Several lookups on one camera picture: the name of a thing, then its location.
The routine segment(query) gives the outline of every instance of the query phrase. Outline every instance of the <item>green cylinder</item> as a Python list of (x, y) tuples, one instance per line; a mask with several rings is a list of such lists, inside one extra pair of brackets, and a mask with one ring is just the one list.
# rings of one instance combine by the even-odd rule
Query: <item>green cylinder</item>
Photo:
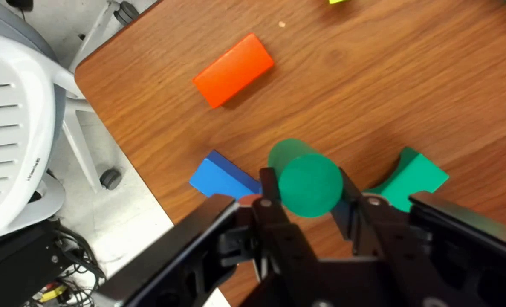
[(294, 214), (321, 216), (342, 197), (340, 169), (301, 140), (277, 143), (270, 151), (268, 166), (276, 172), (283, 204)]

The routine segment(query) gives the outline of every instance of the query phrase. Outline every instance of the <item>white floor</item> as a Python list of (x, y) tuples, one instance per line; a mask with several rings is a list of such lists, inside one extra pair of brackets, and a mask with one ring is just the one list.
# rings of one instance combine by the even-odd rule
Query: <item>white floor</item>
[[(140, 12), (154, 2), (128, 1)], [(33, 12), (25, 12), (25, 20), (39, 31), (60, 62), (67, 66), (81, 44), (78, 35), (89, 31), (104, 4), (104, 0), (35, 0)], [(21, 17), (21, 12), (11, 10)], [(111, 20), (106, 38), (120, 28), (116, 19)], [(49, 166), (67, 194), (58, 216), (62, 223), (88, 240), (101, 266), (108, 276), (112, 276), (173, 224), (99, 118), (95, 114), (82, 113), (79, 120), (98, 172), (117, 167), (124, 177), (116, 190), (95, 194), (67, 140), (61, 137)], [(91, 286), (91, 278), (79, 277), (82, 277), (81, 283)], [(217, 290), (206, 306), (229, 305)]]

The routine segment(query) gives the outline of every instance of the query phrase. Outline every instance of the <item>wooden table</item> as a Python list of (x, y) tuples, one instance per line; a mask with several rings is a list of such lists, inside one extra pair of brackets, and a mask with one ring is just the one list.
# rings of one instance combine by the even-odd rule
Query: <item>wooden table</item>
[[(211, 110), (192, 78), (251, 32), (275, 68)], [(506, 224), (502, 0), (165, 0), (76, 79), (174, 222), (204, 200), (188, 179), (212, 149), (258, 177), (300, 138), (360, 188), (411, 146), (450, 175), (443, 197)], [(319, 257), (349, 255), (329, 216), (294, 221)], [(222, 291), (237, 305), (254, 284), (240, 266)]]

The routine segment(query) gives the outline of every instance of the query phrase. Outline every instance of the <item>chair leg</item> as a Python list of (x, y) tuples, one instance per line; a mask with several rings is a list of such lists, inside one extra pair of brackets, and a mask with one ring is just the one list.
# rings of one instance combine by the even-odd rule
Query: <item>chair leg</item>
[(81, 124), (79, 124), (77, 118), (77, 111), (72, 107), (66, 107), (63, 129), (75, 156), (77, 156), (88, 183), (95, 193), (101, 191), (103, 187), (99, 182), (99, 176), (97, 175), (92, 156), (90, 155), (86, 140), (84, 139)]

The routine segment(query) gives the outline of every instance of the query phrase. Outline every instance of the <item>blue block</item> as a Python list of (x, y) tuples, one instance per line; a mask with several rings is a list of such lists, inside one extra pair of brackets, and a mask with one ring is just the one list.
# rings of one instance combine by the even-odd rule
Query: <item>blue block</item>
[(189, 183), (207, 197), (224, 194), (239, 200), (260, 193), (260, 183), (233, 165), (217, 151), (202, 161)]

